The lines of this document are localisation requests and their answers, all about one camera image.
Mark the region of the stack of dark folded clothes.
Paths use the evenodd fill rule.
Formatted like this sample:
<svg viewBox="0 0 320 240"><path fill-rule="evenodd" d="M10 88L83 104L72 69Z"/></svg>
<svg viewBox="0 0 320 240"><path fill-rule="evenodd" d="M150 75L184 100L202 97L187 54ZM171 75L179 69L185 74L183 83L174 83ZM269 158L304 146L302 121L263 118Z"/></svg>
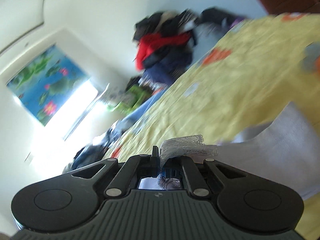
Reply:
<svg viewBox="0 0 320 240"><path fill-rule="evenodd" d="M63 174L101 161L108 149L124 134L123 129L109 128L95 137L90 144L79 150L73 160L65 166Z"/></svg>

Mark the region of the yellow carrot-print bedspread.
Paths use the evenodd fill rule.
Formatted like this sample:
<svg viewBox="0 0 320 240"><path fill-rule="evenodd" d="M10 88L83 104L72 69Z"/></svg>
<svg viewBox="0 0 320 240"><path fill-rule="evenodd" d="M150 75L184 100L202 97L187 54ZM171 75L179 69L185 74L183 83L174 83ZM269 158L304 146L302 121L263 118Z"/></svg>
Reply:
<svg viewBox="0 0 320 240"><path fill-rule="evenodd" d="M319 14L246 20L183 74L107 152L126 161L173 137L231 139L294 102L319 130Z"/></svg>

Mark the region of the black bag by wall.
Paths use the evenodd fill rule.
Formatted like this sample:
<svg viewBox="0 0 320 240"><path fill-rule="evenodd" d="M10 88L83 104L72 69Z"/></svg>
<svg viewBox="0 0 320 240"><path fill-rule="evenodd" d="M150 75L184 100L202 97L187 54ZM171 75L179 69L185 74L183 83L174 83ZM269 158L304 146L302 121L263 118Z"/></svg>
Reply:
<svg viewBox="0 0 320 240"><path fill-rule="evenodd" d="M205 9L200 16L203 23L213 23L226 28L231 28L246 19L216 7Z"/></svg>

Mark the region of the black garments atop pile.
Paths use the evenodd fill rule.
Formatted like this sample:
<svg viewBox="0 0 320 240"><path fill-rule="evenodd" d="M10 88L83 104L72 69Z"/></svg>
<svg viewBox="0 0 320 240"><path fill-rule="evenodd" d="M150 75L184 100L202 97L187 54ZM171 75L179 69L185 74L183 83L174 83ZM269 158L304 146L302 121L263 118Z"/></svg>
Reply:
<svg viewBox="0 0 320 240"><path fill-rule="evenodd" d="M148 34L159 33L163 37L175 36L193 30L200 23L198 14L191 10L159 11L135 24L134 41Z"/></svg>

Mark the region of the dark navy jacket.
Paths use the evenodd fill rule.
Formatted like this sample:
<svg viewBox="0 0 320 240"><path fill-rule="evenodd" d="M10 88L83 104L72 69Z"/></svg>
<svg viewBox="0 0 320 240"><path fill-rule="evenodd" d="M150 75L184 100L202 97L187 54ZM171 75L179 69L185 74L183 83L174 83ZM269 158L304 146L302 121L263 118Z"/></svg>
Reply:
<svg viewBox="0 0 320 240"><path fill-rule="evenodd" d="M168 87L187 70L193 61L193 52L189 49L167 47L157 50L143 61L143 77Z"/></svg>

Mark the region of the lotus-print window blind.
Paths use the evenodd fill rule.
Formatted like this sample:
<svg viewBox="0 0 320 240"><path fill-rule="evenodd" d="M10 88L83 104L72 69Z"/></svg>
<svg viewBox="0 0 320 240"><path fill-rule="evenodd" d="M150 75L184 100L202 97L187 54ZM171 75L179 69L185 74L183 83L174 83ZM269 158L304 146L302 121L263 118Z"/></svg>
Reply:
<svg viewBox="0 0 320 240"><path fill-rule="evenodd" d="M23 106L46 126L89 76L60 48L52 45L7 83Z"/></svg>

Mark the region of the light lavender lace-trimmed top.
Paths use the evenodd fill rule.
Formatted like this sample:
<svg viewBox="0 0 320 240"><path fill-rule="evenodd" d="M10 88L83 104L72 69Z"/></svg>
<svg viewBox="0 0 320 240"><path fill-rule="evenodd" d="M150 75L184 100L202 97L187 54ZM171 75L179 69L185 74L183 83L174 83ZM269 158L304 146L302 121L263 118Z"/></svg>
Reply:
<svg viewBox="0 0 320 240"><path fill-rule="evenodd" d="M172 138L160 148L160 165L188 156L207 158L294 189L303 199L319 193L319 136L293 102L266 124L240 132L233 141L207 145L201 135Z"/></svg>

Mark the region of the green plastic stool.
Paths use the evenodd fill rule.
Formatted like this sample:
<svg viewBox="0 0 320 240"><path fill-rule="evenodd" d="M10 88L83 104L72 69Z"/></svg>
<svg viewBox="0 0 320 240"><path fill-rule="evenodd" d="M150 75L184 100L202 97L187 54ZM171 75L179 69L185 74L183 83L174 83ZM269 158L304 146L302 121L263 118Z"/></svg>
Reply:
<svg viewBox="0 0 320 240"><path fill-rule="evenodd" d="M110 91L107 107L110 111L129 114L152 96L152 91L139 85L132 85L127 91Z"/></svg>

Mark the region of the blue knitted blanket edge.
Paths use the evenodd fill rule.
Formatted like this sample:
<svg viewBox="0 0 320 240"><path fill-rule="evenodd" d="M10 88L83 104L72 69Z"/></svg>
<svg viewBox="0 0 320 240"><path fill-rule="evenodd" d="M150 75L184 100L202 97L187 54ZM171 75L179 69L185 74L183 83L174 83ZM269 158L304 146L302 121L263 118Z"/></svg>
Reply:
<svg viewBox="0 0 320 240"><path fill-rule="evenodd" d="M132 127L143 115L144 113L151 108L151 106L157 102L161 96L167 91L168 89L163 89L157 94L151 96L146 102L140 105L137 109L135 109L132 113L127 115L125 118L121 119L117 122L115 130L118 132L125 132L130 127Z"/></svg>

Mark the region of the bright bedroom window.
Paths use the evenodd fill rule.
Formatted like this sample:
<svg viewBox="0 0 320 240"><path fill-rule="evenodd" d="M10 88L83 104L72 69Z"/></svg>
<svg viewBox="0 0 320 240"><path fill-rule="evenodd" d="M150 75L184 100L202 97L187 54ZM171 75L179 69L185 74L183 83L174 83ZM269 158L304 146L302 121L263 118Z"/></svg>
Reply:
<svg viewBox="0 0 320 240"><path fill-rule="evenodd" d="M68 159L71 147L66 141L107 90L98 90L89 80L81 84L48 121L24 162L39 165L51 158Z"/></svg>

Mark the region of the red puffer jacket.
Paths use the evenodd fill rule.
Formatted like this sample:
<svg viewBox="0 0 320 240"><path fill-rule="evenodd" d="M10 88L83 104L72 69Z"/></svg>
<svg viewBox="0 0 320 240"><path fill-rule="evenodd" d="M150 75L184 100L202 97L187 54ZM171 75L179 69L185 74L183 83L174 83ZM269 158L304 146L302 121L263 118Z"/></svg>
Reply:
<svg viewBox="0 0 320 240"><path fill-rule="evenodd" d="M168 37L164 37L160 33L144 35L138 43L138 51L135 58L136 70L144 70L143 61L159 49L172 46L185 46L190 39L190 32Z"/></svg>

